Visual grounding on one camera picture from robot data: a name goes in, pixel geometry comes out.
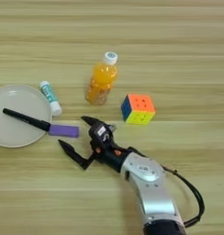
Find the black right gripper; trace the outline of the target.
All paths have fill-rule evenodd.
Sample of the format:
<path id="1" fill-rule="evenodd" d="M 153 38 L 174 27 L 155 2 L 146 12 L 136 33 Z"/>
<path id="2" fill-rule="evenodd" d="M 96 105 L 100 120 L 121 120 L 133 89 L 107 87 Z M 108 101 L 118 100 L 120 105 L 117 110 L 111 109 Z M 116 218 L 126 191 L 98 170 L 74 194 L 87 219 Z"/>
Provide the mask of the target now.
<path id="1" fill-rule="evenodd" d="M 82 120 L 86 122 L 89 126 L 93 126 L 99 119 L 94 117 L 82 116 Z M 115 125 L 109 125 L 109 129 L 114 132 L 116 130 Z M 74 147 L 69 143 L 59 140 L 59 143 L 64 150 L 64 152 L 75 162 L 77 162 L 84 170 L 86 170 L 94 159 L 106 164 L 111 167 L 116 172 L 120 172 L 124 161 L 131 154 L 131 149 L 124 149 L 119 147 L 117 144 L 108 144 L 105 148 L 93 146 L 93 155 L 88 159 L 83 158 L 78 154 Z"/>

